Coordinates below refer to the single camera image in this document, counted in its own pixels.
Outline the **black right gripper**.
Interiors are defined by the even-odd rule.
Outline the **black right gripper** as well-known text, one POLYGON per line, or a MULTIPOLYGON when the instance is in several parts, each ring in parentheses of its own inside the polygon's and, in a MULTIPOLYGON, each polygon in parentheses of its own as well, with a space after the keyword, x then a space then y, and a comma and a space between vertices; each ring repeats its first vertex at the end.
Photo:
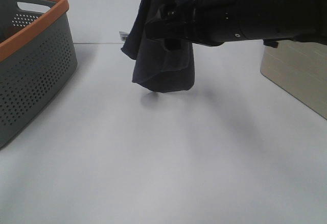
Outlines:
POLYGON ((148 39, 160 41, 167 51, 180 50, 180 42, 220 46, 240 41, 238 0, 187 0, 162 5, 145 25, 148 39))

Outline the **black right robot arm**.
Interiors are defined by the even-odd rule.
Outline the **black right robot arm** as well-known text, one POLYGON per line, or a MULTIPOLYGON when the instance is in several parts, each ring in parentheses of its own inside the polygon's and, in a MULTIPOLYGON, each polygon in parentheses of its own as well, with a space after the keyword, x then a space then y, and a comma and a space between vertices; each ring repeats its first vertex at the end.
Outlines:
POLYGON ((326 0, 188 0, 159 9, 146 37, 177 49, 183 40, 205 46, 262 40, 326 45, 326 0))

